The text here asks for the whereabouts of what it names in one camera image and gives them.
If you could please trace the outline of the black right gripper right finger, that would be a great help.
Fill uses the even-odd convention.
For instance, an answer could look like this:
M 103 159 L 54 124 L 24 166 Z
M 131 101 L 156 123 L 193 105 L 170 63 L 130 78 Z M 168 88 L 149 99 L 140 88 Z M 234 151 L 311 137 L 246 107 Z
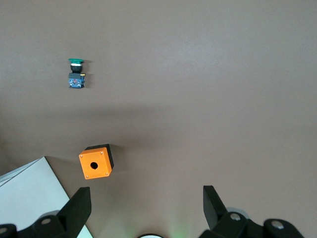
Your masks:
M 209 226 L 201 238 L 302 238 L 288 221 L 267 219 L 258 225 L 239 212 L 229 212 L 212 185 L 203 187 L 203 209 Z

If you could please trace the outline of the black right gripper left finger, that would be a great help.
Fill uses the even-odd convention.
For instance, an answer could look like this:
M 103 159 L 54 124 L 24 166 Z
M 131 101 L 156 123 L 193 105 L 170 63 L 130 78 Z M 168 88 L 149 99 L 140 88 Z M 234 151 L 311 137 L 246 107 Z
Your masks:
M 2 238 L 76 238 L 91 214 L 89 187 L 81 187 L 56 215 L 47 215 L 18 231 L 14 224 L 1 224 Z

